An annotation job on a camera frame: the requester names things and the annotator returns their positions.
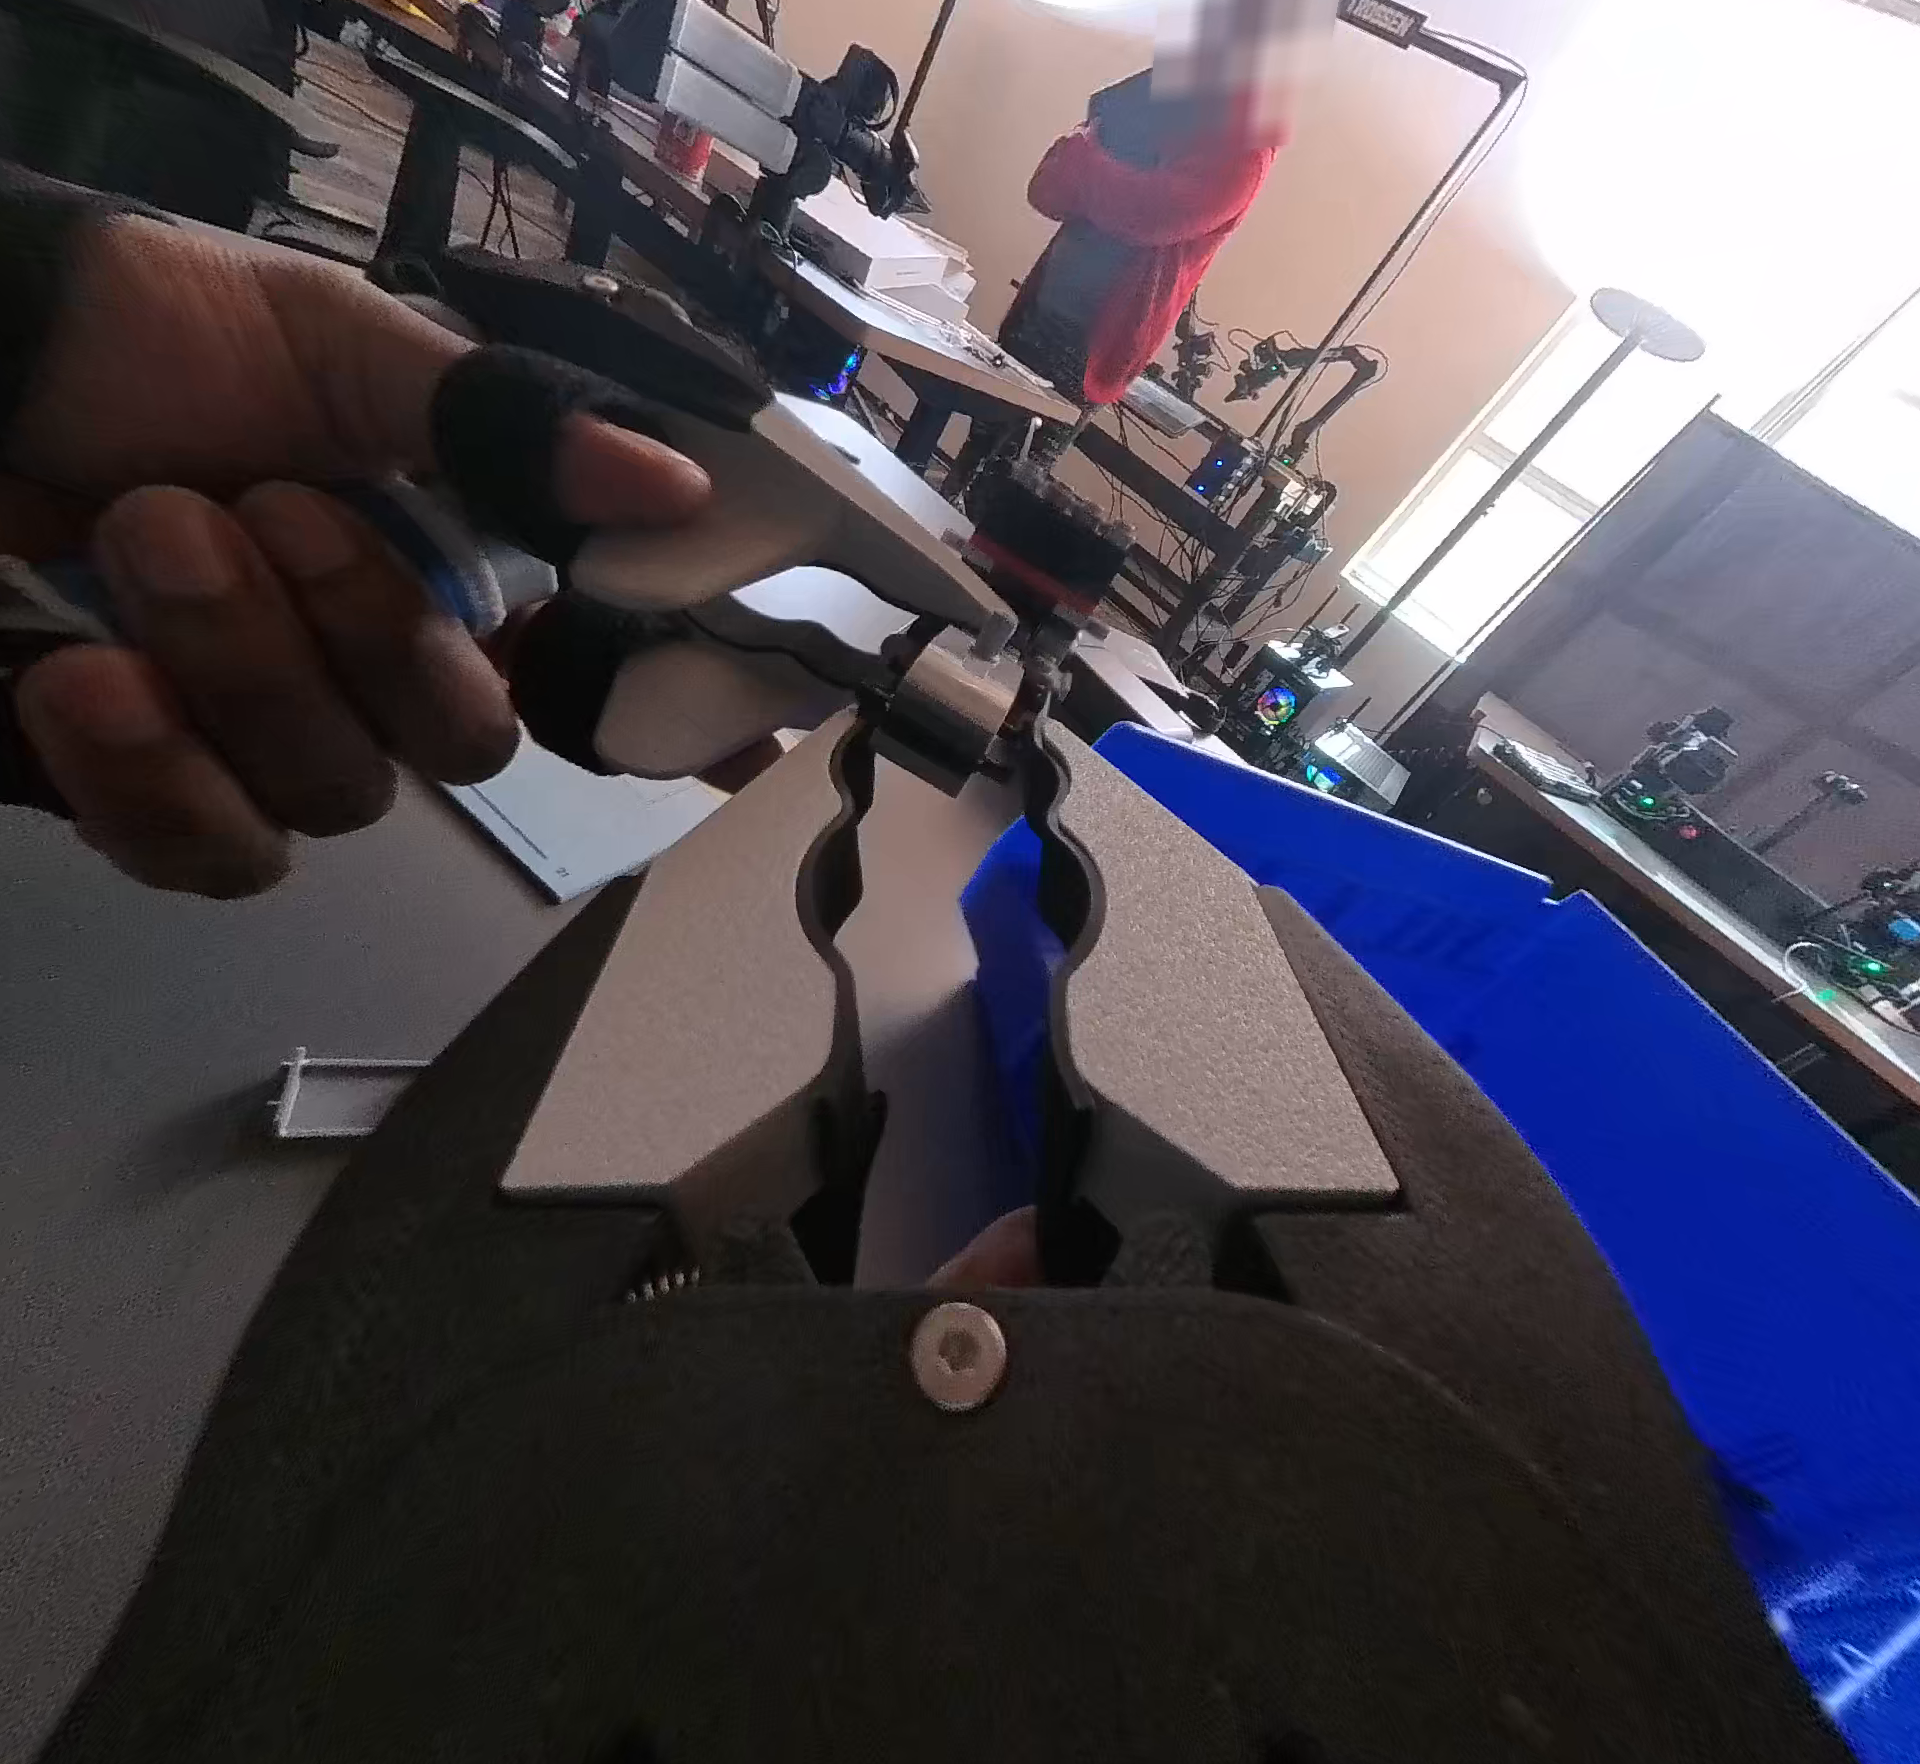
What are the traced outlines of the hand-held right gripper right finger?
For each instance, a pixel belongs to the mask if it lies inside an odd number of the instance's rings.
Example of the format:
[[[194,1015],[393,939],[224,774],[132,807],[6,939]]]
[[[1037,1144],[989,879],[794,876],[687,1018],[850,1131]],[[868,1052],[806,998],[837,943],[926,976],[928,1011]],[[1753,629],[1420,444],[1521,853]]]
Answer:
[[[1062,1287],[1172,1223],[1211,1280],[1277,1214],[1402,1185],[1261,889],[1090,743],[1035,723],[1037,910],[1062,948],[1040,1071],[1040,1248]]]

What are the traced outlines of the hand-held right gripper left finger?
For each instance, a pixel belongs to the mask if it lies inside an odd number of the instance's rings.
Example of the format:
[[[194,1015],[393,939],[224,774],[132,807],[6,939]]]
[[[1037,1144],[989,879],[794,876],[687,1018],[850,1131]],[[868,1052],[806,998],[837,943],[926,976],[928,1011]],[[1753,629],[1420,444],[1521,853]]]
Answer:
[[[872,797],[869,728],[837,713],[652,860],[505,1197],[654,1208],[698,1265],[773,1223],[851,1283],[873,1094],[837,936]]]

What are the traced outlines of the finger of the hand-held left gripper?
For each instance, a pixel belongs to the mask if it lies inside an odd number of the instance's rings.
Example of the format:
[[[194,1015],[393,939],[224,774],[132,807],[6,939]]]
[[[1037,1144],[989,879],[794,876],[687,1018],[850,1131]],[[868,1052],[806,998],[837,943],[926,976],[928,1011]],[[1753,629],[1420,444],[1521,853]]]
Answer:
[[[612,673],[592,730],[602,768],[694,777],[783,730],[810,731],[886,670],[899,606],[869,591],[734,591],[682,612],[594,599]]]
[[[709,475],[707,507],[677,528],[595,528],[567,567],[572,589],[613,608],[667,614],[820,568],[972,634],[1017,621],[957,551],[783,402],[745,429],[669,407],[659,437]]]

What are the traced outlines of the grey black toy brick model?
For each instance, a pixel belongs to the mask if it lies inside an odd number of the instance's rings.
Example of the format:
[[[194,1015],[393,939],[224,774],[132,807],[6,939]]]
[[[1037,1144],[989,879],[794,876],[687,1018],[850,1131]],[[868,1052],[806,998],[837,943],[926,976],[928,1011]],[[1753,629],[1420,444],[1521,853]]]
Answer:
[[[978,621],[916,614],[862,701],[873,747],[950,797],[978,777],[1022,791],[1037,774],[1074,660],[1102,634],[1098,611],[1133,546],[1121,517],[1027,458],[985,461],[968,505],[958,564],[996,608]]]

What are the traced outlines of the blue plastic bin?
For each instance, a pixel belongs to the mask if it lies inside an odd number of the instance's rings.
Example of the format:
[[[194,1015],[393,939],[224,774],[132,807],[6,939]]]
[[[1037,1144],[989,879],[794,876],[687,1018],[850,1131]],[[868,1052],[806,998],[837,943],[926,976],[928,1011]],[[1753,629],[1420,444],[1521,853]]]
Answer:
[[[1916,1760],[1916,1197],[1601,910],[1135,728],[1402,1185],[1064,1289],[1040,1760]],[[1062,948],[965,892],[1040,1206]]]

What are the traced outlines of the small grey toy brick panel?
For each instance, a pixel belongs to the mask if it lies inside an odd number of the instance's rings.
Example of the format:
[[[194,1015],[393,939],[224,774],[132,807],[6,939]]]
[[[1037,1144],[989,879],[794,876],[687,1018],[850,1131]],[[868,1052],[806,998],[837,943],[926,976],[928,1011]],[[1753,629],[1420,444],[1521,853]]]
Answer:
[[[301,1049],[280,1065],[269,1134],[279,1143],[367,1136],[423,1069],[423,1058],[317,1056]]]

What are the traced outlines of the grey desk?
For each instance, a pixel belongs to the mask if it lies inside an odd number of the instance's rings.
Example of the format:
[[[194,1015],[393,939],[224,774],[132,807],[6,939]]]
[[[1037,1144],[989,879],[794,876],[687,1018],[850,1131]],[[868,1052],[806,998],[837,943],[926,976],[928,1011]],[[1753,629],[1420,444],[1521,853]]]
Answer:
[[[138,886],[5,815],[5,1760],[108,1644],[342,1168],[270,1139],[283,1060],[438,1056],[584,908],[415,782],[246,900]]]

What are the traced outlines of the person's right hand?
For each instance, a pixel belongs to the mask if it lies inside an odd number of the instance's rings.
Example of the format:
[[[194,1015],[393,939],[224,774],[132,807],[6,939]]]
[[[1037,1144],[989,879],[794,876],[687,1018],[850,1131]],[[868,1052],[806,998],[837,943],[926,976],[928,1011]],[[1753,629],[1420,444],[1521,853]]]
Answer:
[[[928,1280],[933,1293],[948,1298],[1031,1290],[1043,1284],[1040,1214],[1033,1206],[1022,1206],[985,1225]]]

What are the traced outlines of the person's left hand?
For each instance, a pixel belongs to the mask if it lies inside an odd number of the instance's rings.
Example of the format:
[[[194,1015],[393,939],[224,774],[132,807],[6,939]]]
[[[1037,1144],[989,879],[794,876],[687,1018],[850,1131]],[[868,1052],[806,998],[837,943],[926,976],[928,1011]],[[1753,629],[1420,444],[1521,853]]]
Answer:
[[[5,554],[87,552],[113,642],[19,673],[19,739],[132,881],[277,886],[298,841],[478,784],[521,723],[339,486],[429,464],[459,337],[338,263],[121,215],[2,435]]]

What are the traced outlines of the toy brick instruction booklet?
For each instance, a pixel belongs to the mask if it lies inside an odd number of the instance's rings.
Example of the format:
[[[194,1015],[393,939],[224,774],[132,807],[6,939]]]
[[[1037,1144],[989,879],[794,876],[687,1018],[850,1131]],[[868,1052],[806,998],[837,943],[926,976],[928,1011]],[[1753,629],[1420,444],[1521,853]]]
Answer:
[[[526,731],[496,774],[438,792],[553,906],[645,869],[733,802],[703,777],[595,774]]]

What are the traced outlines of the long work table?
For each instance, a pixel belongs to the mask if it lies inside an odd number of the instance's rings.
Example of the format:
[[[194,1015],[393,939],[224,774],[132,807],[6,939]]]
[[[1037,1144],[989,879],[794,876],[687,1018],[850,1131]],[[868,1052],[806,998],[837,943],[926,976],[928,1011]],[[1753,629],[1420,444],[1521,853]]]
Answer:
[[[584,120],[548,76],[521,86],[489,70],[478,47],[491,23],[476,4],[415,13],[387,0],[324,2],[367,31],[369,70],[411,105],[377,256],[447,251],[465,155],[485,154],[556,185],[574,222],[567,262],[598,270],[623,244],[707,317],[730,318],[783,385],[803,391],[806,358],[829,335],[864,344],[915,393],[896,454],[916,472],[957,416],[996,434],[1031,417],[1067,423],[1067,398],[972,324],[848,289],[773,232],[743,229],[741,204],[659,167],[656,125],[619,102]]]

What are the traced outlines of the black office chair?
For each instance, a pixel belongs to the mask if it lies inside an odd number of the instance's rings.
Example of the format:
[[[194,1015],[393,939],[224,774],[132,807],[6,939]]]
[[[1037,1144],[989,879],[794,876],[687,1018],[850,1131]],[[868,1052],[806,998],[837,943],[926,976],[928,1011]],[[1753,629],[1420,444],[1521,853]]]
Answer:
[[[246,67],[96,0],[2,0],[8,166],[246,232],[342,147]]]

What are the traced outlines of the table with devices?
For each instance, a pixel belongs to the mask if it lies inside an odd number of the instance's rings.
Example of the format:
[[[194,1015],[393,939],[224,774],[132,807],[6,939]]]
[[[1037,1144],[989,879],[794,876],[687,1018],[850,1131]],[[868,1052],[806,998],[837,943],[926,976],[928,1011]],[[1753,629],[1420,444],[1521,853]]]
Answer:
[[[1452,838],[1539,870],[1560,892],[1592,894],[1849,1131],[1916,1110],[1913,1028],[1821,978],[1810,949],[1716,899],[1617,816],[1532,787],[1501,756],[1507,743],[1572,763],[1545,730],[1483,695],[1449,800]]]

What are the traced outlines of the black divider panel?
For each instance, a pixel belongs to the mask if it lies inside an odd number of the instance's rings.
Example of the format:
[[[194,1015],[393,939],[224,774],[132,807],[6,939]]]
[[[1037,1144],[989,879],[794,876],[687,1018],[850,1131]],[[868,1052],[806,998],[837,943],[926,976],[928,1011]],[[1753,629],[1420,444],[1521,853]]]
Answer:
[[[1835,768],[1854,819],[1919,828],[1916,536],[1703,411],[1443,686],[1621,768],[1648,728],[1729,712],[1732,800],[1783,810]]]

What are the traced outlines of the black frame stand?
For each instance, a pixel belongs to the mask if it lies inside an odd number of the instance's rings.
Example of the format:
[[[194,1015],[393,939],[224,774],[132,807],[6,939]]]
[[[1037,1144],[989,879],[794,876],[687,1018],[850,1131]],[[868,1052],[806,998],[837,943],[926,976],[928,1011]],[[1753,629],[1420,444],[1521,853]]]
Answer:
[[[1312,448],[1315,431],[1307,429],[1305,404],[1322,370],[1332,366],[1333,353],[1350,349],[1355,332],[1374,318],[1384,296],[1425,249],[1441,218],[1452,212],[1455,201],[1499,150],[1532,88],[1532,75],[1518,58],[1432,28],[1422,12],[1401,0],[1338,0],[1335,21],[1379,45],[1410,50],[1477,80],[1495,92],[1495,102],[1261,419],[1257,435],[1267,455],[1287,451],[1299,458]]]

